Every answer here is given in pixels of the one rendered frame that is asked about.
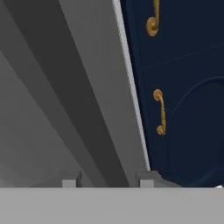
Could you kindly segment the navy cupboard door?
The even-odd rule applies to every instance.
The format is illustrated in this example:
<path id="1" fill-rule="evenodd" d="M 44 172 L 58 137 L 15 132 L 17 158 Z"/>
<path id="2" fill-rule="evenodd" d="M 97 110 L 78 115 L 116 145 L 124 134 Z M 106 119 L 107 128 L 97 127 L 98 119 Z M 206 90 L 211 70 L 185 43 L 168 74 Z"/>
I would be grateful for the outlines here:
<path id="1" fill-rule="evenodd" d="M 137 96 L 150 169 L 183 187 L 224 184 L 224 43 L 141 68 Z M 163 92 L 166 133 L 160 136 Z"/>
<path id="2" fill-rule="evenodd" d="M 141 67 L 224 43 L 224 0 L 159 0 L 156 36 L 146 30 L 153 0 L 122 0 L 132 57 Z"/>

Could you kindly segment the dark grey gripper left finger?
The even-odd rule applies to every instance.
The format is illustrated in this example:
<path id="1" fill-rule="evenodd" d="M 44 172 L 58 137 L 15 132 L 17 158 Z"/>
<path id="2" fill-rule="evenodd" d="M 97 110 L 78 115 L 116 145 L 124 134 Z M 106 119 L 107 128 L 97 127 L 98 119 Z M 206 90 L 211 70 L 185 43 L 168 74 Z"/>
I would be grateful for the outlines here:
<path id="1" fill-rule="evenodd" d="M 35 188 L 75 188 L 81 187 L 80 171 L 63 171 L 56 176 L 34 185 Z"/>

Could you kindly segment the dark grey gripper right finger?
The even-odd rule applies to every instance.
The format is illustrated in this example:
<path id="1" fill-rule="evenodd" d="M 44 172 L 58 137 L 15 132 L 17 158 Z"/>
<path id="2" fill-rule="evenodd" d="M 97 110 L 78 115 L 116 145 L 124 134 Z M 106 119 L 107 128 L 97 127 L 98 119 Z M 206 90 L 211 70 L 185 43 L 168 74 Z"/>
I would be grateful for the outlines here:
<path id="1" fill-rule="evenodd" d="M 177 188 L 178 184 L 161 177 L 157 171 L 138 171 L 136 173 L 137 185 L 140 188 Z"/>

